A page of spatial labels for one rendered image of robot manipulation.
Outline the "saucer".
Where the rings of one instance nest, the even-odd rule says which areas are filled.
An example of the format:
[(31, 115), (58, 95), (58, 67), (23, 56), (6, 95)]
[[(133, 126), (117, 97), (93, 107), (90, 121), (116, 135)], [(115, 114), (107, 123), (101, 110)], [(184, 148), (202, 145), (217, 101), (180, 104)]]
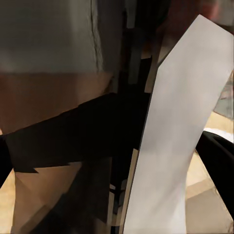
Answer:
[(205, 131), (209, 131), (211, 133), (215, 133), (220, 135), (221, 137), (227, 139), (228, 141), (232, 142), (234, 144), (234, 135), (229, 134), (227, 132), (224, 131), (220, 131), (218, 129), (213, 129), (213, 128), (204, 128)]

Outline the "bottle of coffee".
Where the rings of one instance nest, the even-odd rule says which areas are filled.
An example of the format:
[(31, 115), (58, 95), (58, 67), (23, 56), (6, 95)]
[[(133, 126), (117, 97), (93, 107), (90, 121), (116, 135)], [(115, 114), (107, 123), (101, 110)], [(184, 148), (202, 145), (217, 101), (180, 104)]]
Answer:
[(234, 0), (0, 0), (10, 234), (186, 234), (233, 70)]

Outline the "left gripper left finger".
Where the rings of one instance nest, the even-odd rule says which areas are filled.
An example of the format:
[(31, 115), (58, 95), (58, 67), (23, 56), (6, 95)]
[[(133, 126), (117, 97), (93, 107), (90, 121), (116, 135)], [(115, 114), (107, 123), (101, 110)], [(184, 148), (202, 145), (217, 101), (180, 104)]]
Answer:
[(0, 135), (0, 188), (12, 169), (13, 164), (10, 158), (10, 152), (2, 133), (2, 135)]

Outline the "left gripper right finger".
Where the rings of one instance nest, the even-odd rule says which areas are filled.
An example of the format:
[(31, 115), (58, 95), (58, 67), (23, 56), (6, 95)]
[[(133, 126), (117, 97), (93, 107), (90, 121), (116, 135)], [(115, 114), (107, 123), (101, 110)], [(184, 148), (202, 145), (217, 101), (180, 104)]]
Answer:
[(234, 144), (204, 130), (195, 149), (234, 220)]

